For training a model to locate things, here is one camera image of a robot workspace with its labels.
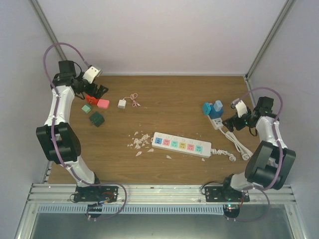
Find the light blue plug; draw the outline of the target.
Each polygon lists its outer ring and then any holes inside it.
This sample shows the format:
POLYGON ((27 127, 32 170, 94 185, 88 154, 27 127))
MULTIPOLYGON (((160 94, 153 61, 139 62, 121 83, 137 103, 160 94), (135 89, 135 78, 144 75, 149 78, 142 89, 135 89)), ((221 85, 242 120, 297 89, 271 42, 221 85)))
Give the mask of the light blue plug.
POLYGON ((202 106, 202 111, 204 113, 205 116, 208 116, 212 110, 213 104, 212 103, 208 103, 205 102, 202 106))

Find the small white power strip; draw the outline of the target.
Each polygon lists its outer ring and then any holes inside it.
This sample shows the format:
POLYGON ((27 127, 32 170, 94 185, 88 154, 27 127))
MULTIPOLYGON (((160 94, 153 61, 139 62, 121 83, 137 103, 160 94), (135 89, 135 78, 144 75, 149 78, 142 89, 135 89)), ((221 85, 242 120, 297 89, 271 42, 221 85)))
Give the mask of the small white power strip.
MULTIPOLYGON (((210 122, 215 130, 219 130, 229 141, 231 141, 236 150, 241 154, 241 157, 244 161, 247 161, 250 159, 253 155, 252 151, 249 150, 247 147, 245 147, 235 136, 234 133, 230 131, 224 131, 223 130, 223 124, 222 124, 222 119, 217 118, 217 119, 210 119, 210 122)), ((236 157, 228 152, 227 150, 221 150, 221 149, 211 149, 211 154, 213 155, 227 155, 229 157, 229 160, 232 162, 236 161, 236 157)))

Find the white charger with pink cable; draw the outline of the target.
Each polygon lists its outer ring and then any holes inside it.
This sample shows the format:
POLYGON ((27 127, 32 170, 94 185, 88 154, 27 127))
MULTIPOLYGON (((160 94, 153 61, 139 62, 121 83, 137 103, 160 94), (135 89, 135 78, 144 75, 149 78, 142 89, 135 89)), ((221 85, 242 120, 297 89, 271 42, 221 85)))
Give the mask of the white charger with pink cable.
POLYGON ((131 94, 129 97, 124 97, 123 99, 120 99, 118 101, 118 108, 125 109, 127 105, 127 99, 130 99, 132 101, 132 107, 140 107, 141 105, 137 102, 137 93, 131 94))

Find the blue cube adapter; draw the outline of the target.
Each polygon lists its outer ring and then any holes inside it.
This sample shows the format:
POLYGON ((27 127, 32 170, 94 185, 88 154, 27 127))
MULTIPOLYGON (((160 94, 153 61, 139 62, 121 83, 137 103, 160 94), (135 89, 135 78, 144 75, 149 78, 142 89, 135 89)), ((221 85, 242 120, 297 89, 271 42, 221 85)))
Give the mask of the blue cube adapter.
POLYGON ((221 118, 221 116, 224 113, 224 109, 221 109, 220 111, 216 111, 214 108, 211 108, 211 111, 209 113, 209 117, 211 120, 221 118))

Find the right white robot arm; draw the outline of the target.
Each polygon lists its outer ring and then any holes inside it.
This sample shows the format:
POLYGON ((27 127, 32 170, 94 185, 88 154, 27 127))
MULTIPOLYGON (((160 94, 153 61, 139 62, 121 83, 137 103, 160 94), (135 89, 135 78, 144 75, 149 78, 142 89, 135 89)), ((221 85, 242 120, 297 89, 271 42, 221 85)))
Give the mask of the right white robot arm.
POLYGON ((263 190, 279 190, 296 158, 296 153, 284 144, 280 130, 279 119, 273 113, 274 99, 260 97, 255 108, 246 113, 235 113, 224 120, 223 125, 233 132, 245 127, 255 129, 260 144, 250 157, 246 169, 241 174, 231 174, 224 179, 221 197, 227 202, 241 198, 245 191, 258 186, 263 190))

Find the pale blue charger plug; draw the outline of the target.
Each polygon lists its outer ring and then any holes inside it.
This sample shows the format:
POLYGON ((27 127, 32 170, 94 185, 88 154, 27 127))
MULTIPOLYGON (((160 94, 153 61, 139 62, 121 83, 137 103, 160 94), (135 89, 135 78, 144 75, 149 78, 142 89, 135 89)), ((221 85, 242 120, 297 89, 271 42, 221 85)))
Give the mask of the pale blue charger plug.
POLYGON ((214 107, 216 112, 219 112, 223 109, 223 104, 220 100, 216 100, 213 107, 214 107))

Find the pink plug adapter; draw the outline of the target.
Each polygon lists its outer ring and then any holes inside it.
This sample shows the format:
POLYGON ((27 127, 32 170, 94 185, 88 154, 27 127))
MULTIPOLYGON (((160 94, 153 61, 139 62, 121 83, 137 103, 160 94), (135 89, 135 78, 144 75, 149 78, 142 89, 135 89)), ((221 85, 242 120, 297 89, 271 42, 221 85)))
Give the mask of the pink plug adapter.
POLYGON ((97 107, 101 108, 101 109, 107 109, 110 105, 110 101, 109 100, 104 100, 104 99, 100 99, 97 102, 97 107))

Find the red cube socket adapter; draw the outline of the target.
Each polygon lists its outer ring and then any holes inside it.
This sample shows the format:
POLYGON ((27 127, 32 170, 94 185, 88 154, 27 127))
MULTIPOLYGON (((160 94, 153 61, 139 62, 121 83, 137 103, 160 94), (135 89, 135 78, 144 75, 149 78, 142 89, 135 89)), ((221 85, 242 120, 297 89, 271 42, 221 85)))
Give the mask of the red cube socket adapter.
POLYGON ((93 97, 93 96, 90 96, 90 95, 87 95, 86 96, 86 100, 88 102, 88 104, 91 104, 91 105, 97 105, 99 99, 93 97))

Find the white multicolour power strip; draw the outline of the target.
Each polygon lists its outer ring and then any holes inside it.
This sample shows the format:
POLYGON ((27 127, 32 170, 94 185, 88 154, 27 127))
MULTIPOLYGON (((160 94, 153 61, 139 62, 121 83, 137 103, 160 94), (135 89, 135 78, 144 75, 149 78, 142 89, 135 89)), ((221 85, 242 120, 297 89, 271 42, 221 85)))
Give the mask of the white multicolour power strip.
POLYGON ((201 158, 209 158, 212 155, 225 155, 231 162, 236 161, 236 157, 232 153, 213 148, 211 142, 166 133, 155 132, 152 146, 201 158))

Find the dark green dragon adapter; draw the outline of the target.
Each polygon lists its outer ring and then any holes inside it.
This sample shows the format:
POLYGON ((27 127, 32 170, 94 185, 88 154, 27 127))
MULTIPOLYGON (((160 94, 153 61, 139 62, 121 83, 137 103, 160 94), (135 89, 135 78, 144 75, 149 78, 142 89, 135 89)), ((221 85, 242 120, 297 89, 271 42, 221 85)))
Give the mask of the dark green dragon adapter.
POLYGON ((104 117, 99 113, 99 112, 94 112, 90 117, 89 117, 90 122, 96 126, 99 127, 101 126, 104 122, 105 119, 104 117))

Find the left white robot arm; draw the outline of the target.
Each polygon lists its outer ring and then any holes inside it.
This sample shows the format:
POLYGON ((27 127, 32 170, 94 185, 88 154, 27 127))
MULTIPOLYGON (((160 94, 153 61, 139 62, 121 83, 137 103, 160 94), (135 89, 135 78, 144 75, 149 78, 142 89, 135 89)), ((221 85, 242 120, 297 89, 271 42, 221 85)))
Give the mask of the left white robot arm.
POLYGON ((44 126, 36 129, 37 139, 48 161, 66 169, 76 180, 78 187, 84 188, 91 201, 98 201, 103 189, 96 174, 89 169, 81 156, 81 144, 70 126, 70 113, 75 97, 84 99, 85 95, 100 99, 108 88, 94 81, 102 71, 90 65, 86 71, 76 73, 77 63, 60 61, 59 73, 50 79, 52 103, 44 126))

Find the light green plug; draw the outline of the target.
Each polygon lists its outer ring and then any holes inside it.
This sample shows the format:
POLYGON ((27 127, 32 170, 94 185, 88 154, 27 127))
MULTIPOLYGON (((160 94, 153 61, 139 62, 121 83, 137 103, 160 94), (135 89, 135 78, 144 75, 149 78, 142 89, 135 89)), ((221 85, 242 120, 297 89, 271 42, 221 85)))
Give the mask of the light green plug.
POLYGON ((85 104, 82 108, 82 111, 88 114, 92 110, 92 106, 89 104, 85 104))

